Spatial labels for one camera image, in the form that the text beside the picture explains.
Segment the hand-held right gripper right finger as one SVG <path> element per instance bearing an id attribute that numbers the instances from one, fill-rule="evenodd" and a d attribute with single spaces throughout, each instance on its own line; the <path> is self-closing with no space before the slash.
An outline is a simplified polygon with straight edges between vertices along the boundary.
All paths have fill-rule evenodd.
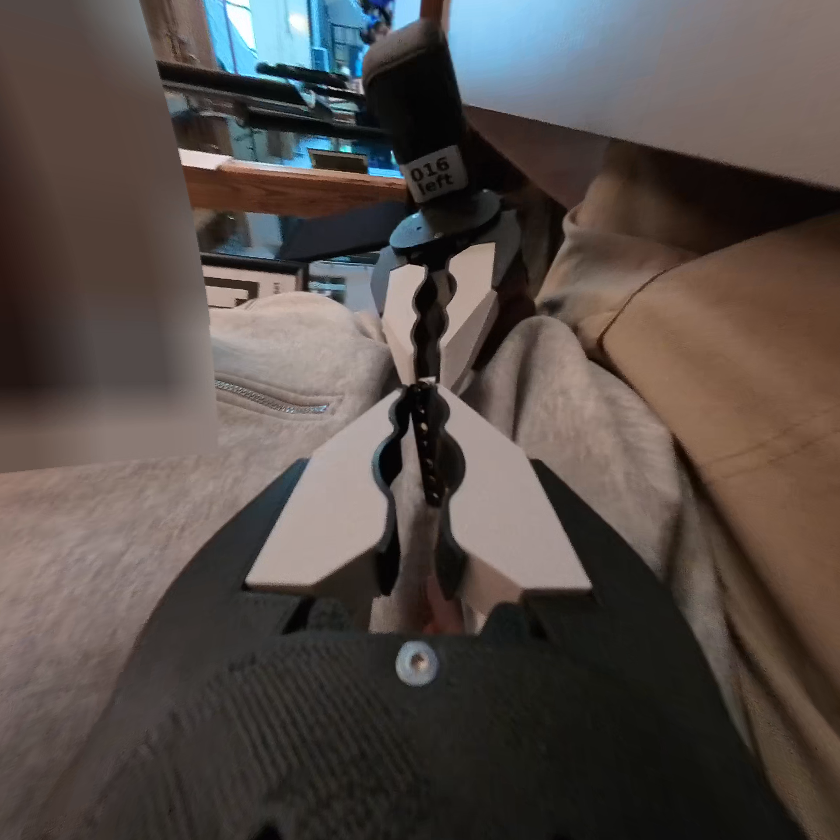
<path id="1" fill-rule="evenodd" d="M 534 596 L 588 595 L 592 583 L 524 451 L 457 395 L 434 389 L 446 478 L 435 575 L 448 600 L 488 617 Z"/>

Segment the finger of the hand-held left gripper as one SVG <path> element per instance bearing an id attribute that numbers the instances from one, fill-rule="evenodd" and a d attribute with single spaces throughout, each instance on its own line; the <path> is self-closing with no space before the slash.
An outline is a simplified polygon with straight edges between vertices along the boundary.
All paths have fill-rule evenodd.
<path id="1" fill-rule="evenodd" d="M 400 266 L 391 271 L 388 282 L 381 320 L 397 376 L 403 384 L 434 381 L 435 284 L 428 268 Z"/>
<path id="2" fill-rule="evenodd" d="M 448 299 L 433 346 L 437 383 L 451 392 L 464 383 L 498 314 L 496 251 L 492 242 L 471 245 L 452 256 L 444 270 Z"/>

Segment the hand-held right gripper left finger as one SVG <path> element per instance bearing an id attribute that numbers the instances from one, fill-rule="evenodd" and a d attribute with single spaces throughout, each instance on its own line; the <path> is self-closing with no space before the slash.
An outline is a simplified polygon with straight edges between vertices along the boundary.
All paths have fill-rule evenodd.
<path id="1" fill-rule="evenodd" d="M 401 545 L 393 480 L 403 468 L 406 388 L 316 449 L 245 578 L 256 592 L 338 601 L 366 632 L 392 593 Z"/>

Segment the black lego beam with holes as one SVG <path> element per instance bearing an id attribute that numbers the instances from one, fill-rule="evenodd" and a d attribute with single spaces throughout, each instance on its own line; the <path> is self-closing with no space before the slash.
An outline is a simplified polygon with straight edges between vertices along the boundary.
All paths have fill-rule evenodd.
<path id="1" fill-rule="evenodd" d="M 411 386 L 411 417 L 426 503 L 440 508 L 445 493 L 445 481 L 440 472 L 440 433 L 444 424 L 438 390 L 431 381 Z"/>

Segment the person's right hand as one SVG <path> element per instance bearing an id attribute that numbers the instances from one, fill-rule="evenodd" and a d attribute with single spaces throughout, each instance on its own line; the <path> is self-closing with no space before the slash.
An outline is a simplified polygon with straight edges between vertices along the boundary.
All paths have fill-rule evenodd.
<path id="1" fill-rule="evenodd" d="M 425 635 L 464 635 L 466 623 L 462 605 L 456 598 L 445 598 L 437 577 L 430 574 L 425 584 L 426 618 L 423 634 Z"/>

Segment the small framed board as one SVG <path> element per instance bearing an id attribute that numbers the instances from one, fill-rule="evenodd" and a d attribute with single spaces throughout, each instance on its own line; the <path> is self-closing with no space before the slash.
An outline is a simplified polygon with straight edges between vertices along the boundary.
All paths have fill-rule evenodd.
<path id="1" fill-rule="evenodd" d="M 311 168 L 314 170 L 363 175 L 369 173 L 369 159 L 366 154 L 316 148 L 308 148 L 307 152 Z"/>

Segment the black tripod stand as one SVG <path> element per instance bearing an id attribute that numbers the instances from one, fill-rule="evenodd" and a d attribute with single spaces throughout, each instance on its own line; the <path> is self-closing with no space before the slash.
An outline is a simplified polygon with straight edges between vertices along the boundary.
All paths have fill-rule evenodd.
<path id="1" fill-rule="evenodd" d="M 164 89 L 195 100 L 225 102 L 232 116 L 250 128 L 340 140 L 390 140 L 367 113 L 364 96 L 353 91 L 315 84 L 303 93 L 288 81 L 162 60 L 156 66 Z"/>

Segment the framed marker sign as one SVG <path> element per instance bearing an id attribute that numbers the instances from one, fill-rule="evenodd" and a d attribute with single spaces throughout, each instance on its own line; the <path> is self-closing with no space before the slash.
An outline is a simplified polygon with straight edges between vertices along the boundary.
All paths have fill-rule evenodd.
<path id="1" fill-rule="evenodd" d="M 235 309 L 250 301 L 304 291 L 303 264 L 250 255 L 200 254 L 209 309 Z"/>

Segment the wooden railing beam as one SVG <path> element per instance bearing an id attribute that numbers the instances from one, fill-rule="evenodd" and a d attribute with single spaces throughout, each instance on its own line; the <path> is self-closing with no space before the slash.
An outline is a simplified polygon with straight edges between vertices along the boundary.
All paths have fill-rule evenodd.
<path id="1" fill-rule="evenodd" d="M 182 165 L 193 208 L 289 217 L 324 217 L 383 202 L 409 201 L 402 178 L 226 161 Z"/>

